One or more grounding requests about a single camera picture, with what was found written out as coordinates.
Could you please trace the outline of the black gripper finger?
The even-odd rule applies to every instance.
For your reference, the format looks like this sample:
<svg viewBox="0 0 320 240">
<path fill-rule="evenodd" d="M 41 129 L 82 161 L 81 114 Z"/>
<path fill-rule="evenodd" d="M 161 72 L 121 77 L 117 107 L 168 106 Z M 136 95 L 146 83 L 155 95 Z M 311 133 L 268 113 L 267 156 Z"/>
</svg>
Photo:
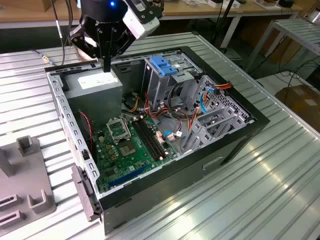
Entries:
<svg viewBox="0 0 320 240">
<path fill-rule="evenodd" d="M 70 41 L 93 59 L 97 59 L 104 73 L 108 72 L 108 54 L 102 38 L 99 22 L 85 15 L 80 24 L 69 32 Z"/>
<path fill-rule="evenodd" d="M 111 71 L 112 58 L 122 55 L 135 40 L 136 38 L 125 24 L 112 26 L 106 55 L 107 72 Z"/>
</svg>

